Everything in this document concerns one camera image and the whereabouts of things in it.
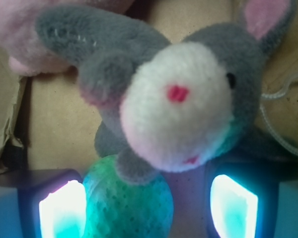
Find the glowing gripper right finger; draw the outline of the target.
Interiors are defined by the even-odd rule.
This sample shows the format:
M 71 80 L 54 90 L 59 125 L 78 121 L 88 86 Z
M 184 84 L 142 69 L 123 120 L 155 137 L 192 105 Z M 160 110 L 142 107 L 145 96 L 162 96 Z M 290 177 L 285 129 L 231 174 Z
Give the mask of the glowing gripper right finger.
M 208 164 L 211 238 L 298 238 L 298 162 Z

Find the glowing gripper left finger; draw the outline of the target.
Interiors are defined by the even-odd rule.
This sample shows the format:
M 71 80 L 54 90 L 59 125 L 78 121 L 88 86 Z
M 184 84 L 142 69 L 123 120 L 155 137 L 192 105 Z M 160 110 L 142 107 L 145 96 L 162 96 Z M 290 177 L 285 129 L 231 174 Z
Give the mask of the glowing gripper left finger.
M 0 170 L 0 238 L 81 238 L 85 224 L 77 171 Z

